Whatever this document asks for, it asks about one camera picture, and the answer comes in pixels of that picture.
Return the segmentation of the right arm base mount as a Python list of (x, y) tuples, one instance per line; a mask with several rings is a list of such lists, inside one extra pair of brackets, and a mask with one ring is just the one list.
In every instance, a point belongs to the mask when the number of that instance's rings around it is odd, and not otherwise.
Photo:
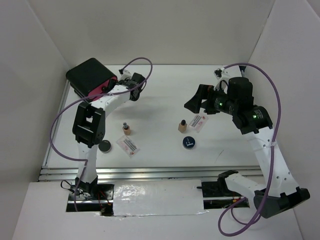
[(202, 191), (205, 210), (226, 209), (243, 198), (239, 193), (221, 186), (218, 181), (203, 181), (196, 188)]

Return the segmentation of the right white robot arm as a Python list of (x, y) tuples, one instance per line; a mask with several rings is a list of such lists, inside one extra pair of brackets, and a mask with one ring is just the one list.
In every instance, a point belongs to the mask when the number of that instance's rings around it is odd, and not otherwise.
[(253, 84), (246, 77), (232, 77), (227, 91), (221, 84), (217, 87), (200, 84), (195, 95), (184, 104), (192, 113), (204, 109), (207, 115), (226, 113), (249, 142), (270, 188), (229, 170), (218, 176), (218, 192), (228, 196), (236, 192), (246, 197), (250, 206), (259, 208), (260, 215), (271, 218), (296, 207), (310, 198), (308, 189), (299, 187), (293, 178), (279, 146), (273, 141), (275, 128), (267, 110), (254, 104)]

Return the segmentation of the clear eyelash case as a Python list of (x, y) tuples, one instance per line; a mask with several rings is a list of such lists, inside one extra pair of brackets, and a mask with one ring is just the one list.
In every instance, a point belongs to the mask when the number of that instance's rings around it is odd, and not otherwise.
[(123, 135), (116, 143), (130, 158), (140, 151), (140, 148), (127, 135)]
[(203, 114), (196, 114), (189, 123), (189, 128), (199, 133), (203, 126), (206, 124), (208, 117)]

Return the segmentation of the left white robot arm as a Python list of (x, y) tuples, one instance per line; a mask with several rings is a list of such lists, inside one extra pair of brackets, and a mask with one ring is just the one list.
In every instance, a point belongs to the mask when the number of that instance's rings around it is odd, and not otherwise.
[(90, 103), (82, 102), (77, 107), (72, 133), (79, 158), (84, 163), (79, 165), (75, 187), (88, 200), (98, 194), (97, 152), (105, 137), (106, 118), (125, 102), (137, 101), (145, 82), (146, 78), (139, 73), (134, 73), (130, 78), (122, 77), (106, 95)]

